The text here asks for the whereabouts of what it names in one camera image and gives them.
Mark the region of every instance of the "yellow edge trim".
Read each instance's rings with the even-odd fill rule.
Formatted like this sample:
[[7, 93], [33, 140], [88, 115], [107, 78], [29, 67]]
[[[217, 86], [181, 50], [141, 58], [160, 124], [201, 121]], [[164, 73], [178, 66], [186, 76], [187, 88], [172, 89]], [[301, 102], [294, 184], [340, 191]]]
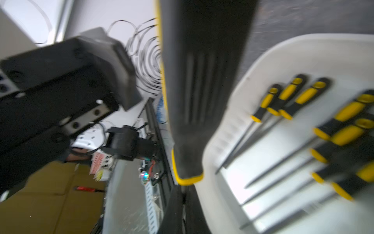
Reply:
[[362, 180], [372, 183], [374, 181], [374, 161], [366, 164], [364, 168], [356, 173], [356, 175]]
[[276, 110], [274, 110], [273, 108], [268, 107], [268, 108], [266, 108], [266, 109], [267, 109], [267, 111], [268, 111], [270, 114], [273, 114], [273, 115], [275, 115], [275, 116], [279, 116], [279, 115], [280, 115], [279, 112], [276, 111]]
[[[158, 33], [158, 36], [160, 38], [160, 45], [161, 45], [161, 51], [162, 51], [161, 9], [160, 9], [160, 1], [159, 0], [156, 0], [156, 22], [157, 22], [157, 26], [158, 26], [157, 27], [158, 28], [157, 33]], [[165, 105], [165, 109], [166, 109], [166, 114], [168, 115], [168, 102], [167, 102], [167, 99], [166, 99], [165, 72], [164, 72], [164, 67], [163, 67], [162, 62], [161, 62], [160, 66], [161, 66], [160, 69], [161, 69], [162, 95], [163, 95], [164, 105]], [[189, 178], [189, 179], [180, 178], [178, 176], [177, 167], [176, 167], [176, 164], [175, 164], [175, 161], [174, 161], [174, 149], [172, 149], [171, 155], [172, 155], [173, 171], [174, 171], [175, 179], [176, 179], [178, 184], [180, 184], [182, 186], [188, 186], [188, 185], [192, 185], [196, 182], [199, 182], [200, 180], [203, 179], [204, 173], [202, 173], [201, 175], [199, 175], [197, 177], [192, 177], [192, 178]]]
[[337, 183], [331, 183], [332, 187], [334, 188], [335, 192], [340, 196], [344, 197], [347, 200], [353, 201], [353, 197], [349, 195], [342, 187], [340, 187]]
[[318, 161], [323, 162], [323, 163], [328, 163], [327, 159], [325, 157], [323, 157], [320, 153], [318, 153], [317, 150], [310, 149], [310, 153]]
[[257, 122], [257, 123], [261, 123], [261, 120], [257, 117], [254, 117], [253, 115], [251, 115], [251, 118], [253, 121]]
[[315, 180], [315, 181], [317, 181], [318, 183], [323, 183], [325, 180], [324, 179], [322, 179], [320, 176], [319, 176], [319, 174], [317, 174], [317, 173], [315, 173], [315, 172], [313, 172], [312, 174], [311, 174], [311, 176], [313, 177], [313, 179]]
[[330, 140], [330, 136], [319, 128], [314, 128], [314, 134], [324, 140]]
[[174, 171], [175, 179], [177, 180], [177, 183], [179, 185], [182, 185], [182, 186], [193, 185], [194, 183], [199, 182], [200, 180], [204, 178], [204, 173], [202, 173], [201, 175], [196, 176], [196, 177], [182, 179], [181, 177], [179, 177], [178, 172], [177, 172], [177, 166], [174, 160], [174, 149], [171, 150], [171, 159], [173, 163], [173, 171]]
[[[161, 52], [162, 52], [162, 29], [161, 29], [161, 8], [160, 8], [160, 1], [156, 0], [155, 3], [156, 3], [157, 36], [160, 39], [160, 47], [161, 47]], [[163, 96], [163, 100], [164, 100], [164, 106], [165, 106], [165, 109], [166, 109], [166, 114], [168, 115], [168, 102], [166, 100], [165, 72], [164, 72], [164, 68], [163, 68], [162, 59], [161, 59], [161, 64], [160, 64], [160, 70], [161, 70], [162, 96]]]
[[279, 113], [285, 118], [285, 119], [288, 119], [288, 120], [292, 120], [293, 117], [287, 113], [285, 110], [279, 110]]

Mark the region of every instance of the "gray table surface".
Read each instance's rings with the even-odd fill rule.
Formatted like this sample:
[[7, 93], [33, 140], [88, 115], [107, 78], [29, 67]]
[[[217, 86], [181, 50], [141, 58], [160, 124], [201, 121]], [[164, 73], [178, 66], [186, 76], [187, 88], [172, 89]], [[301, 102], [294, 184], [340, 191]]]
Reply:
[[262, 53], [289, 38], [310, 33], [373, 34], [373, 10], [373, 0], [261, 0], [237, 80]]

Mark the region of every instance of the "black screwdriver handle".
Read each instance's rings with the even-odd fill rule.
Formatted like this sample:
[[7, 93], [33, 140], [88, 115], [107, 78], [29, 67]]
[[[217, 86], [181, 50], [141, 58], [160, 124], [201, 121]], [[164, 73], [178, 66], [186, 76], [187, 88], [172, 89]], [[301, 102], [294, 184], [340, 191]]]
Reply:
[[327, 163], [331, 160], [332, 153], [339, 150], [374, 128], [374, 115], [370, 113], [360, 114], [354, 122], [334, 134], [329, 142], [325, 142], [316, 148], [310, 149], [314, 158]]
[[269, 88], [267, 94], [263, 97], [260, 106], [257, 111], [251, 116], [253, 121], [261, 123], [262, 118], [266, 113], [266, 108], [269, 105], [273, 104], [274, 101], [279, 97], [279, 94], [282, 92], [282, 86], [279, 84], [274, 84]]
[[330, 88], [331, 84], [331, 79], [325, 77], [319, 78], [310, 88], [301, 93], [294, 103], [279, 110], [279, 112], [284, 118], [292, 120], [296, 112], [321, 96], [321, 94]]
[[273, 115], [279, 116], [280, 113], [278, 111], [282, 109], [284, 105], [287, 104], [287, 102], [289, 102], [307, 82], [308, 77], [306, 75], [298, 74], [281, 92], [278, 99], [267, 108], [267, 111]]
[[355, 175], [332, 183], [335, 192], [348, 200], [353, 200], [353, 195], [374, 182], [374, 161], [366, 164]]
[[343, 172], [356, 170], [374, 160], [374, 137], [366, 135], [345, 149], [332, 155], [331, 163], [313, 172], [312, 177], [323, 183], [327, 178]]
[[339, 130], [342, 125], [354, 118], [368, 107], [374, 104], [374, 89], [368, 89], [362, 92], [358, 97], [353, 99], [329, 121], [314, 129], [314, 133], [324, 140], [329, 140], [330, 137]]

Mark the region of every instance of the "white power strip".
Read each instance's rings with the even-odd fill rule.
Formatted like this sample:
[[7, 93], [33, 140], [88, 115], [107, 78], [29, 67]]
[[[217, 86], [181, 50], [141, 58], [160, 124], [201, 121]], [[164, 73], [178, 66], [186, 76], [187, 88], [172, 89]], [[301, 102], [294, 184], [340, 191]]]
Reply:
[[[101, 124], [105, 127], [104, 131], [112, 127], [109, 122], [103, 121]], [[99, 147], [104, 140], [105, 139], [104, 135], [102, 134], [101, 126], [99, 124], [95, 124], [91, 128], [81, 133], [72, 146], [92, 150]]]
[[147, 217], [148, 217], [148, 233], [156, 234], [159, 229], [159, 214], [157, 214], [153, 198], [153, 187], [152, 183], [149, 181], [145, 186], [145, 204], [147, 208]]

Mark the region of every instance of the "cardboard box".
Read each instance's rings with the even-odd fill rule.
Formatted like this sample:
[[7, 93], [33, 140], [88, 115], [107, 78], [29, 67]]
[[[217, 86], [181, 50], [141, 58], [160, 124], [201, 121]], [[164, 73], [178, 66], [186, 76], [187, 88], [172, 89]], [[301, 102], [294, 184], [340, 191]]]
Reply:
[[88, 173], [87, 165], [60, 162], [35, 172], [23, 189], [0, 203], [1, 233], [90, 233], [102, 213], [104, 195], [73, 188], [104, 189], [105, 183]]

